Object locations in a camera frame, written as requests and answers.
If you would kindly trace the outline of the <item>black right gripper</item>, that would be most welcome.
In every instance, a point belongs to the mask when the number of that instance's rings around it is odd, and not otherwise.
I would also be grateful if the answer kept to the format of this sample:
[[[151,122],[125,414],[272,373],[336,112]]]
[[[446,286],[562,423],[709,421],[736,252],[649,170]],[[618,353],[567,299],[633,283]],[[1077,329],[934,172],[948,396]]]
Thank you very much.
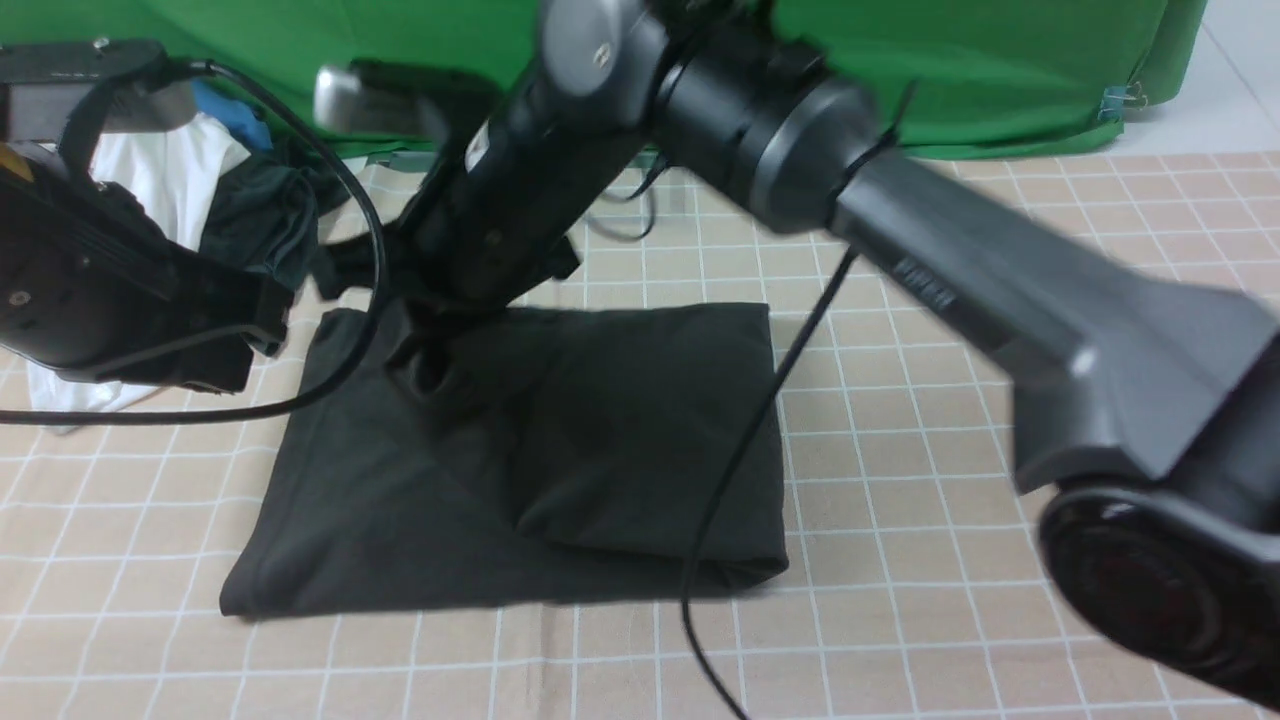
[[[356,192],[367,231],[321,249],[338,274],[319,277],[317,287],[328,299],[367,287],[372,300],[320,389],[333,391],[355,373],[393,299],[479,316],[567,269],[570,228],[645,141],[636,122],[503,100],[476,131],[438,143],[436,164],[393,222],[381,222],[371,199]]]

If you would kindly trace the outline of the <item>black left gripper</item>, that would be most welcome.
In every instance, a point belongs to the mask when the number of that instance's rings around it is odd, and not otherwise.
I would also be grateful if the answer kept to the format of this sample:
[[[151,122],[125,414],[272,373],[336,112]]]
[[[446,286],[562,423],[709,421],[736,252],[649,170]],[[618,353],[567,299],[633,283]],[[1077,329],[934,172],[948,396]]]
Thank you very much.
[[[291,292],[168,240],[119,184],[3,149],[1,342],[64,380],[234,393]]]

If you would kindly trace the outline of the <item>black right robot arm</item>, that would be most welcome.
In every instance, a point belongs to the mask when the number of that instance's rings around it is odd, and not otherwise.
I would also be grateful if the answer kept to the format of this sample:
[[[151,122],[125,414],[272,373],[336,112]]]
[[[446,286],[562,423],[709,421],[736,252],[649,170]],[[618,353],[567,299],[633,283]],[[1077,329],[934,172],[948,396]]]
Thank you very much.
[[[316,76],[340,135],[416,135],[439,167],[372,286],[449,314],[507,305],[645,146],[777,234],[824,231],[1012,386],[1012,480],[1055,486],[1050,579],[1140,657],[1277,708],[1277,318],[1247,293],[1117,265],[906,158],[870,95],[772,5],[543,1],[498,97],[447,68]]]

